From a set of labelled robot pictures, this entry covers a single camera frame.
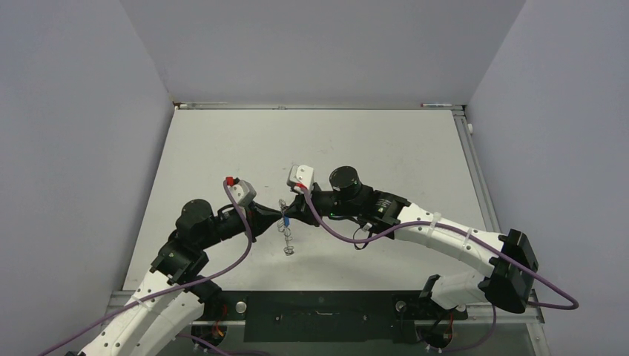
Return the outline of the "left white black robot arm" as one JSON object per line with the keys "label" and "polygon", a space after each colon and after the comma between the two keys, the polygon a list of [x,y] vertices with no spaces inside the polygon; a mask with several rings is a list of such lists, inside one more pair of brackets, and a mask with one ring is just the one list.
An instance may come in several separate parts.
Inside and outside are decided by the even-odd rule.
{"label": "left white black robot arm", "polygon": [[[184,204],[167,243],[127,303],[78,332],[104,326],[77,355],[156,355],[198,317],[211,319],[221,308],[222,289],[215,279],[240,266],[258,236],[281,220],[278,210],[256,202],[228,204],[214,212],[205,200]],[[244,234],[244,252],[213,274],[201,271],[207,249]]]}

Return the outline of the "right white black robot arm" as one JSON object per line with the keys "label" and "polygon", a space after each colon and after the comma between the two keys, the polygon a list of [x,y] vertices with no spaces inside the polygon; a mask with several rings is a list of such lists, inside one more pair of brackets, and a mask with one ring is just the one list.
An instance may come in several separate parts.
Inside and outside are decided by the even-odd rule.
{"label": "right white black robot arm", "polygon": [[380,238],[416,243],[471,268],[453,276],[433,275],[419,297],[420,310],[438,317],[446,310],[472,303],[491,303],[498,309],[522,314],[530,305],[533,273],[539,265],[527,235],[483,231],[443,218],[408,199],[363,184],[355,168],[342,166],[329,176],[331,190],[315,182],[314,169],[293,165],[287,185],[296,197],[286,216],[322,227],[342,241],[324,220],[349,220],[367,232],[367,245]]}

